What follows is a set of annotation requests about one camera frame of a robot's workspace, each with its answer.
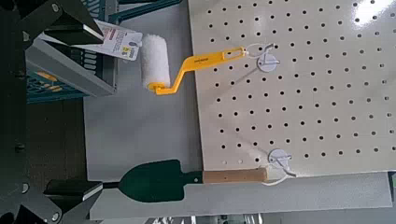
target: metal frame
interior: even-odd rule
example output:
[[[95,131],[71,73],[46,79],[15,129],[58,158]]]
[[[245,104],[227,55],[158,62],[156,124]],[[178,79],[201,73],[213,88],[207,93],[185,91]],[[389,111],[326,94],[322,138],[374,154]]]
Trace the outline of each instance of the metal frame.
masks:
[[[89,73],[79,64],[40,39],[26,50],[26,65],[31,71],[44,71],[71,87],[90,96],[106,96],[116,92],[99,77]]]

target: gray floor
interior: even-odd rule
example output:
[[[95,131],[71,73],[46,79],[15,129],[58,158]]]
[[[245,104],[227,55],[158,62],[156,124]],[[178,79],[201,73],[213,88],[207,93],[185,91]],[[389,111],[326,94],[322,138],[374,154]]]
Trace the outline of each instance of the gray floor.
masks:
[[[27,174],[39,190],[51,179],[86,179],[81,99],[27,106]]]

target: yellow handle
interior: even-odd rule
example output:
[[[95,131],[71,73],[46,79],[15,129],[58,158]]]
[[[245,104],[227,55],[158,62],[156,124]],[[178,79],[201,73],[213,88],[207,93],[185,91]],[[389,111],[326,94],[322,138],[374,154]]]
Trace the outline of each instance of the yellow handle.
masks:
[[[238,52],[239,54],[235,56],[227,57],[228,55],[233,55],[233,52]],[[176,93],[178,87],[180,86],[181,80],[183,80],[184,74],[186,72],[195,71],[199,69],[204,69],[207,67],[215,66],[220,63],[227,63],[232,60],[237,60],[245,56],[245,51],[243,47],[236,49],[226,49],[221,52],[200,54],[187,58],[181,65],[180,71],[178,72],[177,78],[174,85],[171,88],[164,88],[163,86],[155,86],[153,88],[157,95],[167,95]]]

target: white pegboard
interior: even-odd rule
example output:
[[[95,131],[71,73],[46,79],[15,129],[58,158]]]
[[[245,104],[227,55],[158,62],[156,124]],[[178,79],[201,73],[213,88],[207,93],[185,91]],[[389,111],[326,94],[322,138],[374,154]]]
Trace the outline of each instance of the white pegboard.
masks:
[[[195,73],[205,169],[266,165],[279,147],[298,176],[395,170],[395,13],[392,0],[190,1],[194,54],[275,43],[280,60]]]

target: packaging tag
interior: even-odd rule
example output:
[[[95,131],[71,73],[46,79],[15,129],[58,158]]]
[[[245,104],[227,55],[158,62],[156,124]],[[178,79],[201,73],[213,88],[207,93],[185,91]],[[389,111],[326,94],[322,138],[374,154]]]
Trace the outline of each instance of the packaging tag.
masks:
[[[101,45],[73,45],[72,47],[87,49],[128,61],[136,60],[139,48],[142,46],[143,34],[107,22],[98,20],[95,20],[95,22],[102,30],[104,43]],[[66,45],[44,33],[38,37],[45,41]]]

